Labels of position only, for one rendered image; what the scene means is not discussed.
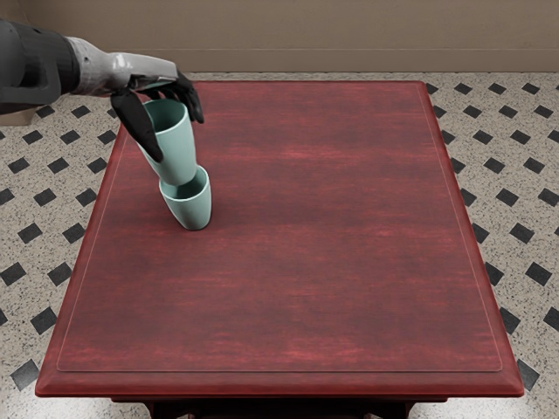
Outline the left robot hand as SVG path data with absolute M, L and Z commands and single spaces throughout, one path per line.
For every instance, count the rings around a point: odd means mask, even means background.
M 204 123 L 196 88 L 175 63 L 141 54 L 104 52 L 81 38 L 68 41 L 79 64 L 79 83 L 72 93 L 108 97 L 122 125 L 152 160 L 161 162 L 163 152 L 140 95 L 180 102 L 190 120 Z

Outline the tall teal cup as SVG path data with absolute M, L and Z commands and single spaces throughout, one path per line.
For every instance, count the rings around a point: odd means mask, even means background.
M 180 101 L 151 100 L 143 104 L 162 150 L 162 162 L 154 161 L 138 145 L 150 167 L 167 184 L 183 185 L 197 173 L 197 157 L 189 111 Z

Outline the short teal cup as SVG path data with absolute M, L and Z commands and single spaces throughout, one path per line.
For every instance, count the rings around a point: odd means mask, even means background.
M 193 179 L 182 185 L 159 181 L 159 190 L 174 218 L 186 230 L 201 230 L 210 222 L 212 196 L 210 178 L 202 166 Z

